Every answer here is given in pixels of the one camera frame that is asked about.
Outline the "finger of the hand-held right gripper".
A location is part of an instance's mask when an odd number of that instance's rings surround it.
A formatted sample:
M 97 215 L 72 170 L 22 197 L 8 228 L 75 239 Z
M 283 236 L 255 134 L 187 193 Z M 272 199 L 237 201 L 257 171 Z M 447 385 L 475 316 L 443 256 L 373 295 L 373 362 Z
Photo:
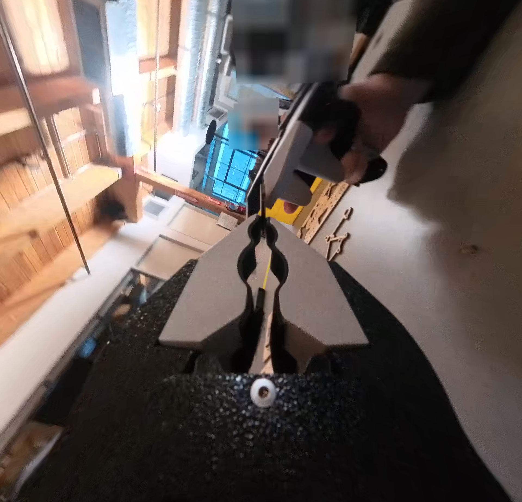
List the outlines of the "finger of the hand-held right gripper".
M 293 120 L 272 145 L 246 195 L 246 216 L 259 213 L 259 185 L 265 184 L 266 209 L 277 200 L 305 206 L 312 197 L 310 186 L 296 174 L 299 162 L 310 144 L 312 130 Z

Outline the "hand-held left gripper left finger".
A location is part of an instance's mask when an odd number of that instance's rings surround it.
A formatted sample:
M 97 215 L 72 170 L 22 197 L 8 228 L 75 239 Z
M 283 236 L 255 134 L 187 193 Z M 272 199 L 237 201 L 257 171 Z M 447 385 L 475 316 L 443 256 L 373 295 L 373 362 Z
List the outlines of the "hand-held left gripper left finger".
M 253 215 L 199 257 L 160 336 L 164 346 L 251 362 L 260 328 L 247 279 L 256 268 L 262 219 Z

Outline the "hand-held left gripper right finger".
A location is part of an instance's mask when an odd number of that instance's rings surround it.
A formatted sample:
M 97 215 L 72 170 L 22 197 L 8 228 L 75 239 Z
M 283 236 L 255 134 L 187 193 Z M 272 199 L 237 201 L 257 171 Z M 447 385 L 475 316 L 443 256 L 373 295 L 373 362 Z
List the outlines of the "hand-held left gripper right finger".
M 316 356 L 369 345 L 327 260 L 277 221 L 266 223 L 274 292 L 269 348 L 276 374 L 303 374 Z

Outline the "person's right forearm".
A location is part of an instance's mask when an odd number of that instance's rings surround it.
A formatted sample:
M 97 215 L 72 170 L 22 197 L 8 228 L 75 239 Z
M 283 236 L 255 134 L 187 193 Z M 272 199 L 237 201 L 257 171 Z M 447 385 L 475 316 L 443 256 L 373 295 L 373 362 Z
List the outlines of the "person's right forearm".
M 424 83 L 420 102 L 452 95 L 521 0 L 413 0 L 369 77 Z

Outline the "person's right hand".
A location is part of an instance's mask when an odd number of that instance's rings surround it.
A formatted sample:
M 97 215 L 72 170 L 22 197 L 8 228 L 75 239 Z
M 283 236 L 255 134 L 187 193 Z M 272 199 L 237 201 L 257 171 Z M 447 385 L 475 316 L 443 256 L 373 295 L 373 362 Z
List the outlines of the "person's right hand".
M 341 160 L 345 182 L 362 182 L 370 161 L 395 139 L 410 109 L 424 99 L 430 86 L 427 80 L 382 73 L 338 89 L 339 98 L 354 103 L 360 111 L 351 149 Z

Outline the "yellow plastic bin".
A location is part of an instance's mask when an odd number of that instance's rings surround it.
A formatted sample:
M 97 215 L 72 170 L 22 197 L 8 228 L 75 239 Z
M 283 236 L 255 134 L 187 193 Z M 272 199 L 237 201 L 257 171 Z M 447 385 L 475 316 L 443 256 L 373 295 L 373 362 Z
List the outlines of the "yellow plastic bin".
M 325 182 L 323 181 L 323 179 L 316 178 L 310 188 L 312 198 L 308 205 L 300 206 L 292 214 L 289 214 L 284 211 L 283 201 L 277 200 L 272 208 L 267 209 L 267 216 L 270 218 L 274 218 L 280 223 L 291 225 L 292 227 L 299 229 L 303 225 L 304 220 L 307 218 L 312 207 L 315 205 L 318 197 L 324 189 L 324 186 Z

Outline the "large paned window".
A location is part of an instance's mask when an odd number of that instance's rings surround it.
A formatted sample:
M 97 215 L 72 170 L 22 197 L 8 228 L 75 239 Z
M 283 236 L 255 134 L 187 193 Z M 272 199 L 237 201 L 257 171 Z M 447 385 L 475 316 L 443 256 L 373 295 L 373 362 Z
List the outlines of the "large paned window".
M 257 154 L 233 150 L 228 139 L 225 126 L 195 154 L 189 187 L 221 201 L 245 205 L 251 183 L 248 173 L 254 168 Z

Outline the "wooden sheet with round holes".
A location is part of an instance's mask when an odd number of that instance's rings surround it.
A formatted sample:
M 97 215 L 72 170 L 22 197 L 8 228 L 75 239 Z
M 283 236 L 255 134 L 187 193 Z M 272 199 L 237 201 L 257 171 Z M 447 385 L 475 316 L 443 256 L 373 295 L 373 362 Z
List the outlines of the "wooden sheet with round holes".
M 318 195 L 318 199 L 303 225 L 297 231 L 297 238 L 303 240 L 306 244 L 310 244 L 349 187 L 350 184 L 346 182 L 327 183 Z

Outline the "wooden linkage part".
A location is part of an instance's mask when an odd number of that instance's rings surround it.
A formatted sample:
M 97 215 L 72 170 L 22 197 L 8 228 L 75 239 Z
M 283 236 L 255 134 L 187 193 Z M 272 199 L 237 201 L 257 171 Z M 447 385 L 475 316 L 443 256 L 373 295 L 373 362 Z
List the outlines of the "wooden linkage part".
M 344 245 L 351 236 L 348 231 L 344 233 L 340 233 L 339 231 L 341 227 L 343 227 L 343 225 L 345 225 L 345 223 L 351 219 L 352 214 L 353 207 L 346 209 L 333 232 L 325 237 L 325 243 L 327 247 L 325 258 L 329 263 L 333 262 L 343 252 Z

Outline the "wooden pillar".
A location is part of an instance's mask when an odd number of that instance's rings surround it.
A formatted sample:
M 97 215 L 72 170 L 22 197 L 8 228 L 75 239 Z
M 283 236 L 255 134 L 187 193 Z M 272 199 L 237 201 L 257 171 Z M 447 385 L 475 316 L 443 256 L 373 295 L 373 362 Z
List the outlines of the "wooden pillar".
M 173 196 L 183 199 L 188 204 L 208 210 L 217 215 L 225 213 L 236 218 L 239 223 L 242 223 L 246 219 L 246 208 L 242 205 L 235 205 L 234 203 L 210 197 L 195 189 L 181 185 L 173 179 L 143 168 L 136 168 L 135 176 L 138 181 L 152 186 L 154 190 L 171 193 Z

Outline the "silver ventilation duct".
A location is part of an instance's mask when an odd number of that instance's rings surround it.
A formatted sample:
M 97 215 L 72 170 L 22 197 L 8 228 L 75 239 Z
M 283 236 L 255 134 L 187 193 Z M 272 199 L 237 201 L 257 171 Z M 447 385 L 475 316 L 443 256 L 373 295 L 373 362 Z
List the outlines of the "silver ventilation duct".
M 181 0 L 173 129 L 202 129 L 209 108 L 229 0 Z

